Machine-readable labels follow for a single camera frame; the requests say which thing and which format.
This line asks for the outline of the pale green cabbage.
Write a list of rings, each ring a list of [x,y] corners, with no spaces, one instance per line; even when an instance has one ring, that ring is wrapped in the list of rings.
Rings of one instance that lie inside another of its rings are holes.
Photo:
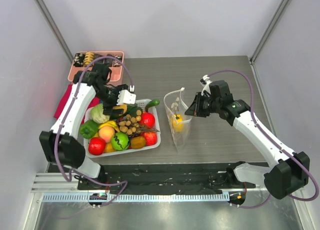
[[[104,108],[102,103],[94,106],[90,111],[90,116],[92,120],[98,124],[103,124],[107,122],[110,119],[110,115],[104,115],[103,110]]]

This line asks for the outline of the clear dotted zip bag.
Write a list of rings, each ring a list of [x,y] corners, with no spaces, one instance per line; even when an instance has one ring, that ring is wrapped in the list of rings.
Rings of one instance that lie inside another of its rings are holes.
[[[167,93],[163,98],[172,139],[178,152],[187,144],[191,131],[192,116],[185,115],[188,107],[183,100],[184,93],[185,88],[182,87]]]

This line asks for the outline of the yellow bell pepper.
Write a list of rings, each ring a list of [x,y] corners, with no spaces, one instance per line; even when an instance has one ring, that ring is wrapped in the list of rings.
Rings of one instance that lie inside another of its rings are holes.
[[[184,123],[180,114],[174,114],[170,118],[170,124],[174,132],[182,132],[184,130]]]

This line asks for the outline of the green bell pepper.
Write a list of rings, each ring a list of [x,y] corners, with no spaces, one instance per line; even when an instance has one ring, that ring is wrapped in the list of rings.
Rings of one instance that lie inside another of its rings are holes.
[[[99,130],[99,124],[94,120],[89,119],[85,121],[79,128],[79,133],[85,139],[91,139]]]

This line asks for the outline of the green watermelon ball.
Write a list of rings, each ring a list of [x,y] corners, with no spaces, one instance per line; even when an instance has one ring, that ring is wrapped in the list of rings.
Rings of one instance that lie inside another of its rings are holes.
[[[130,140],[128,135],[122,132],[114,134],[110,143],[113,149],[115,149],[116,151],[126,150],[130,146]]]

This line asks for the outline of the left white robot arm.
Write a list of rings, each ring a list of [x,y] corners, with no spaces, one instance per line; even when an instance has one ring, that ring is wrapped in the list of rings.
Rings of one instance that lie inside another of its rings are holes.
[[[78,132],[85,112],[97,97],[103,101],[105,114],[115,112],[121,104],[134,104],[136,95],[133,84],[108,86],[112,71],[99,67],[97,70],[78,71],[74,78],[71,94],[62,113],[49,131],[42,131],[39,141],[48,162],[58,166],[69,182],[72,172],[89,180],[93,188],[100,190],[107,182],[104,167],[86,156],[84,146],[78,141]]]

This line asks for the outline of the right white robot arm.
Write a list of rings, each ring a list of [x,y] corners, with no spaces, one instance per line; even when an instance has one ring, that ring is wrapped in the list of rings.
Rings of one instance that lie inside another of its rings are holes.
[[[303,169],[309,169],[310,159],[304,152],[296,153],[283,144],[251,112],[243,100],[234,100],[228,84],[223,81],[200,80],[203,89],[195,94],[185,115],[207,117],[219,115],[240,131],[259,150],[268,166],[256,166],[237,162],[226,174],[226,183],[233,188],[243,182],[266,187],[269,193],[281,200],[304,187],[309,177]]]

